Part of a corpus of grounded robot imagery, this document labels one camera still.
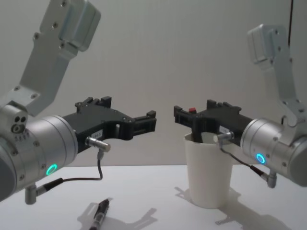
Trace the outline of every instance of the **pen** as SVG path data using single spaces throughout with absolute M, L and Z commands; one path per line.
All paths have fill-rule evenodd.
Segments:
M 102 222 L 104 221 L 106 213 L 109 209 L 109 204 L 110 201 L 106 199 L 98 205 L 98 209 L 94 216 L 94 221 L 90 230 L 100 230 Z

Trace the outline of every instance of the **paper cup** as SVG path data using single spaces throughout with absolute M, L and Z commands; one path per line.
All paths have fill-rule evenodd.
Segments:
M 188 165 L 189 192 L 193 203 L 203 208 L 219 208 L 227 202 L 233 161 L 213 141 L 213 133 L 203 133 L 203 143 L 184 138 Z M 231 151 L 233 144 L 225 144 Z

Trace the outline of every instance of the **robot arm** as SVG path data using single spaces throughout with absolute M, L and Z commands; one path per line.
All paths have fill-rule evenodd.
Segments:
M 74 114 L 27 124 L 28 115 L 52 103 L 69 61 L 88 48 L 99 20 L 87 0 L 50 1 L 20 84 L 0 100 L 0 201 L 26 188 L 26 203 L 33 204 L 47 191 L 35 183 L 78 153 L 89 147 L 107 152 L 105 139 L 130 140 L 155 130 L 155 111 L 132 118 L 111 109 L 110 97 L 88 98 L 76 103 Z
M 307 186 L 307 114 L 295 92 L 286 38 L 283 26 L 260 25 L 248 33 L 253 62 L 276 80 L 279 99 L 285 109 L 285 126 L 264 118 L 252 120 L 240 115 L 239 107 L 210 100 L 207 110 L 197 114 L 178 106 L 174 108 L 175 122 L 192 127 L 196 136 L 201 137 L 201 132 L 216 133 L 219 141 L 230 140 L 240 146 L 245 155 L 267 166 L 270 174 L 258 174 L 271 188 L 275 187 L 276 173 L 300 186 Z

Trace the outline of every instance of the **white table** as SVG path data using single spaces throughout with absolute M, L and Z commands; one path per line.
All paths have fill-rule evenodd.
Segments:
M 97 203 L 108 197 L 113 200 L 104 230 L 307 229 L 307 189 L 282 176 L 269 189 L 251 170 L 236 165 L 228 205 L 210 210 L 187 201 L 186 166 L 104 167 L 103 172 L 101 182 L 64 183 L 33 206 L 24 203 L 24 191 L 13 195 L 0 203 L 0 229 L 88 230 Z M 38 185 L 95 175 L 96 167 L 65 168 Z

